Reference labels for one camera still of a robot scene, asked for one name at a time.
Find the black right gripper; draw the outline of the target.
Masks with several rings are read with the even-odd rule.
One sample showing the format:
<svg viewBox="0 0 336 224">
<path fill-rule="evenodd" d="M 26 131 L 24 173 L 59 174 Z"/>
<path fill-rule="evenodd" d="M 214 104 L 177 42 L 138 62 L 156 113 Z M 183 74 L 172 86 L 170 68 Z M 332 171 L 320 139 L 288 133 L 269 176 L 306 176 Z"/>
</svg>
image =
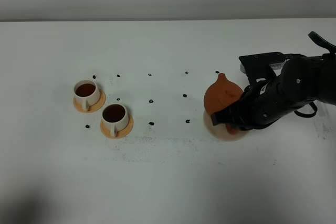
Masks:
<svg viewBox="0 0 336 224">
<path fill-rule="evenodd" d="M 230 124 L 245 131 L 261 130 L 291 112 L 302 118 L 316 115 L 318 109 L 313 101 L 290 100 L 282 86 L 281 77 L 248 86 L 239 101 L 211 114 L 212 125 Z"/>
</svg>

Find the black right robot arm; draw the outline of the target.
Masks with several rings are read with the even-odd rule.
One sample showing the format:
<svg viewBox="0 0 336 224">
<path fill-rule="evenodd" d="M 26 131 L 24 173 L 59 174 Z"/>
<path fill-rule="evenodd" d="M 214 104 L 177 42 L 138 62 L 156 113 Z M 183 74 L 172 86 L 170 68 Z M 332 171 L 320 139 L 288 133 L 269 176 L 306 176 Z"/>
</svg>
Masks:
<svg viewBox="0 0 336 224">
<path fill-rule="evenodd" d="M 261 130 L 293 112 L 302 118 L 317 113 L 315 100 L 335 104 L 335 45 L 316 32 L 309 38 L 328 50 L 321 56 L 268 52 L 240 56 L 249 85 L 237 101 L 212 112 L 212 124 L 242 131 Z"/>
</svg>

